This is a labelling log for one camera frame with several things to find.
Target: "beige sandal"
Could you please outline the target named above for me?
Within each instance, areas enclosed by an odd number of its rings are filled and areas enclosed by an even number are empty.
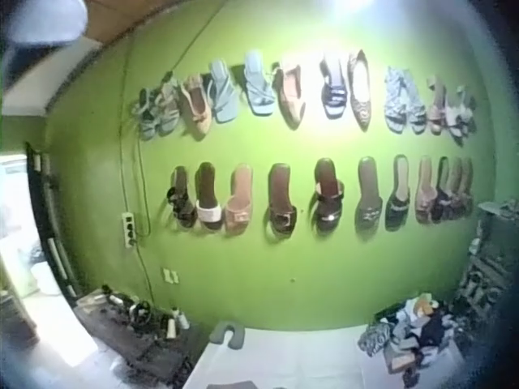
[[[189,104],[196,128],[200,133],[207,134],[211,126],[212,115],[208,98],[204,92],[202,76],[197,74],[187,77],[187,80],[182,84],[182,93]]]
[[[252,169],[239,165],[233,174],[232,195],[225,205],[225,228],[230,232],[243,231],[252,214]]]
[[[427,79],[427,86],[434,91],[434,100],[427,111],[427,120],[429,121],[429,128],[435,135],[441,134],[445,126],[445,85],[437,75],[433,75]]]

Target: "painted wall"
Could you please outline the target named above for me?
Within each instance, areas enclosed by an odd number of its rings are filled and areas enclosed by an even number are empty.
[[[474,201],[494,194],[495,149],[487,92],[464,35],[427,2],[403,3],[394,0],[341,13],[312,0],[229,0],[200,32],[221,1],[198,0],[110,48],[55,105],[45,135],[45,146],[60,172],[64,231],[83,283],[95,288],[107,282],[149,298],[135,251],[123,247],[119,130],[129,208],[145,233],[136,129],[129,108],[139,90],[157,85],[199,34],[175,69],[177,77],[207,72],[214,58],[240,65],[249,49],[261,49],[269,66],[283,53],[302,53],[307,112],[299,129],[292,131],[279,112],[256,118],[242,102],[237,120],[223,126],[214,123],[202,141],[182,124],[168,137],[141,144],[152,233],[139,241],[139,248],[157,304],[179,304],[207,324],[235,318],[251,327],[311,329],[365,323],[375,311],[418,291],[447,297],[465,265],[475,215],[427,227],[419,225],[411,211],[399,232],[385,231],[381,221],[371,237],[357,235],[354,227],[357,165],[363,156],[377,161],[384,201],[392,190],[392,160],[399,153],[410,161],[413,196],[418,162],[425,154],[435,165],[441,156],[471,156]],[[374,109],[366,134],[349,106],[341,120],[330,122],[320,103],[322,51],[351,47],[364,48],[370,63]],[[477,134],[459,147],[447,133],[437,137],[429,132],[415,135],[409,128],[402,135],[389,131],[383,108],[389,65],[409,67],[427,103],[432,99],[426,85],[429,75],[441,75],[451,92],[459,84],[470,85],[478,100]],[[335,161],[345,183],[345,199],[337,230],[318,237],[308,220],[308,204],[315,163],[324,156]],[[217,169],[221,203],[229,198],[234,167],[246,162],[254,169],[254,213],[241,237],[227,237],[223,231],[207,234],[198,225],[186,233],[172,221],[165,202],[170,174],[176,165],[188,167],[192,197],[192,178],[205,160]],[[301,212],[293,236],[283,242],[267,240],[263,223],[267,175],[276,162],[291,165],[291,199]],[[179,285],[163,281],[163,267],[178,272]]]

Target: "electrical outlet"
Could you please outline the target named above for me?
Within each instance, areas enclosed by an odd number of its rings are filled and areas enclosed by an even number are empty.
[[[135,244],[135,218],[131,212],[122,213],[122,233],[124,246],[130,249]]]

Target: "patterned fabric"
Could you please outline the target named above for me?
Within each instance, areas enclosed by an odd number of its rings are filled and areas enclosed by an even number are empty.
[[[391,326],[387,323],[371,324],[358,340],[358,347],[369,357],[378,353],[391,338]]]

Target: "strappy sandal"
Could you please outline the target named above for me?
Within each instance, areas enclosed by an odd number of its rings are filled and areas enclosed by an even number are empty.
[[[344,113],[348,100],[341,58],[335,53],[326,53],[322,65],[324,86],[321,97],[324,111],[328,118],[337,119]]]
[[[298,210],[290,202],[290,167],[275,164],[268,175],[268,210],[272,229],[289,236],[295,229]]]
[[[403,71],[403,79],[409,97],[407,120],[411,129],[418,135],[423,133],[427,127],[427,111],[409,69]]]
[[[227,123],[238,116],[238,94],[231,82],[229,69],[221,59],[211,62],[211,81],[207,95],[212,100],[212,111],[218,123]]]
[[[427,86],[435,93],[432,104],[427,111],[427,120],[431,132],[434,135],[439,135],[445,127],[445,85],[440,77],[433,75],[427,79]]]
[[[436,188],[431,184],[432,163],[429,156],[423,156],[420,160],[418,173],[418,188],[414,197],[414,214],[418,223],[429,222],[432,206],[438,196]]]
[[[157,132],[160,121],[150,106],[150,92],[142,88],[139,92],[139,101],[131,111],[139,119],[139,132],[142,140],[150,140]]]
[[[161,89],[155,99],[155,105],[159,109],[159,120],[161,124],[158,127],[159,135],[166,136],[173,132],[180,118],[180,111],[177,104],[177,93],[175,88],[177,82],[173,77],[173,72],[168,71],[161,82]]]
[[[444,217],[445,210],[451,205],[451,199],[447,194],[447,182],[448,182],[448,158],[443,156],[440,158],[440,164],[438,166],[438,181],[436,184],[436,196],[435,203],[431,209],[431,220],[435,223],[439,223]]]
[[[320,231],[332,231],[339,225],[342,216],[344,183],[337,180],[335,166],[329,158],[317,161],[315,179],[315,192],[319,201],[315,210],[315,224]]]
[[[402,72],[398,69],[388,67],[385,77],[386,102],[384,104],[384,116],[389,130],[397,134],[404,131],[407,109],[401,99],[403,84]]]
[[[174,170],[172,186],[166,193],[168,204],[173,206],[173,215],[178,223],[190,229],[196,222],[196,208],[189,200],[187,193],[187,171],[184,166],[178,166]]]
[[[247,53],[244,75],[247,85],[247,99],[252,113],[259,116],[272,115],[276,96],[272,85],[265,79],[260,51],[253,50]]]

